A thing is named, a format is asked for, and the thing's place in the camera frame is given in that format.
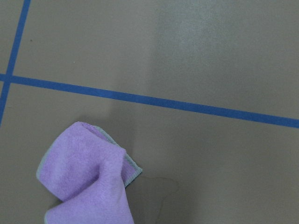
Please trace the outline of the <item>purple microfiber cloth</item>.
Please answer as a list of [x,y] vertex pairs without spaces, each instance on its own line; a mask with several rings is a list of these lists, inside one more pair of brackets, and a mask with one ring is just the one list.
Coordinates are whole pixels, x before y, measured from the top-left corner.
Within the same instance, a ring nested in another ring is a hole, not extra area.
[[131,224],[126,187],[142,169],[98,126],[75,122],[43,156],[36,176],[61,203],[46,224]]

